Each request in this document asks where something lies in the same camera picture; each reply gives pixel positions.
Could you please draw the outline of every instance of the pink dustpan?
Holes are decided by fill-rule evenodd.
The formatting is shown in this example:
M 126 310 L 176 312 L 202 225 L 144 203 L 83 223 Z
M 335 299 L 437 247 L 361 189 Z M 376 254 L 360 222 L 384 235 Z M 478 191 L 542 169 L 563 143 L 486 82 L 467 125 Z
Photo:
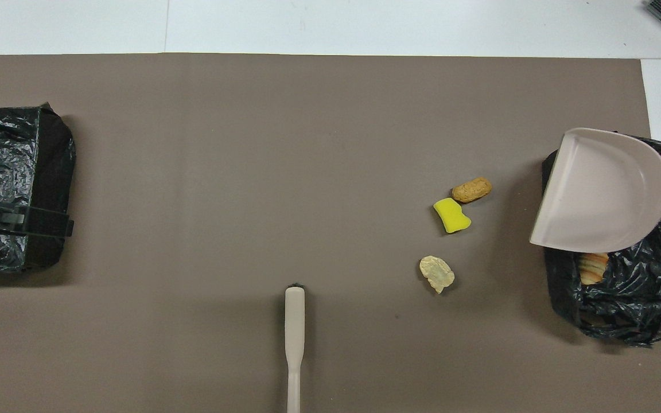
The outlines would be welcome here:
M 530 242 L 576 252 L 638 243 L 661 219 L 661 156 L 624 134 L 575 128 L 562 137 Z

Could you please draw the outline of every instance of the brown mat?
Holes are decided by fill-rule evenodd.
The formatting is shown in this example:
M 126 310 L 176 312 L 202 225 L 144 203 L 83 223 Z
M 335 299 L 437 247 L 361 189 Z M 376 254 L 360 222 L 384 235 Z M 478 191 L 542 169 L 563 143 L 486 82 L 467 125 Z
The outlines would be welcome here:
M 282 411 L 292 282 L 305 411 L 661 411 L 661 343 L 581 335 L 527 242 L 564 131 L 650 134 L 637 60 L 0 57 L 0 106 L 46 101 L 76 227 L 0 288 L 0 411 Z M 431 205 L 480 175 L 444 235 Z

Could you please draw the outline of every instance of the white floor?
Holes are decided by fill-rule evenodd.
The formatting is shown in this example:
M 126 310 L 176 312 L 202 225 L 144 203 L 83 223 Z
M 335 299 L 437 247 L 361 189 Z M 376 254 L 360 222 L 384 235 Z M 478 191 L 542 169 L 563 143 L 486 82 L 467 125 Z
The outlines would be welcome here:
M 661 139 L 661 23 L 640 0 L 0 0 L 0 54 L 158 52 L 636 58 Z

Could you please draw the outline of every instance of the trash bag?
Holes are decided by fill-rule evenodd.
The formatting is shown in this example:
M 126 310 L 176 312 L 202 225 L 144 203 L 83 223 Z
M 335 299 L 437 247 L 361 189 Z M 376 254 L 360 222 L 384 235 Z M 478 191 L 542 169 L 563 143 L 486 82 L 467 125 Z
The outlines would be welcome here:
M 661 156 L 661 142 L 633 138 Z M 556 154 L 543 162 L 543 190 Z M 595 285 L 581 285 L 582 254 L 553 248 L 544 252 L 551 305 L 581 332 L 642 347 L 661 340 L 661 221 L 639 243 L 609 253 L 604 279 Z
M 49 104 L 0 108 L 0 203 L 44 214 L 35 223 L 41 227 L 53 224 L 53 214 L 67 220 L 75 162 L 73 135 Z M 0 232 L 0 272 L 42 270 L 60 260 L 64 237 Z

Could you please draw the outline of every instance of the yellow sponge piece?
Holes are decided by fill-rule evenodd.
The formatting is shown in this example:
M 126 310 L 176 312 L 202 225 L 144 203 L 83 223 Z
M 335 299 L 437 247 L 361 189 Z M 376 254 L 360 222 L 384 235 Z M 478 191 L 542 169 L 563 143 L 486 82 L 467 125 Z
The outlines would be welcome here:
M 445 232 L 453 233 L 470 227 L 471 220 L 464 215 L 461 206 L 453 198 L 440 199 L 433 208 L 443 220 Z

